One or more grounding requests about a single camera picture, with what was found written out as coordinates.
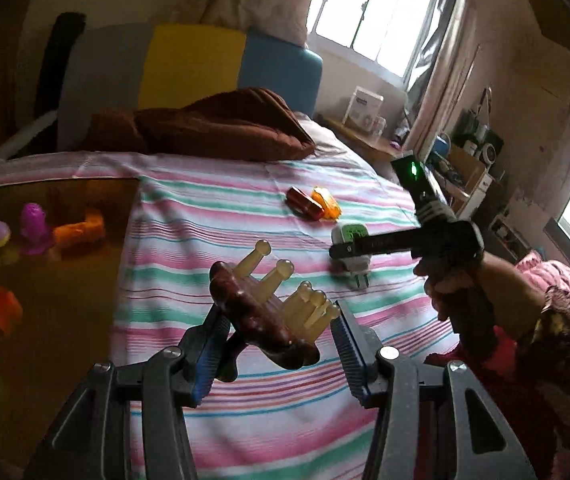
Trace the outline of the person right hand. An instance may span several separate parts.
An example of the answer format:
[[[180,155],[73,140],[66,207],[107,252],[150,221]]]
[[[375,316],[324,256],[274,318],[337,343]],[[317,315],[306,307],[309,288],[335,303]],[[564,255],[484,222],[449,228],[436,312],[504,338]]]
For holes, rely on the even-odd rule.
[[[426,278],[425,292],[445,321],[455,311],[450,297],[463,289],[480,289],[493,308],[494,324],[518,340],[534,329],[545,306],[545,292],[531,285],[512,263],[485,252],[467,269],[446,270],[436,258],[422,258],[414,274]]]

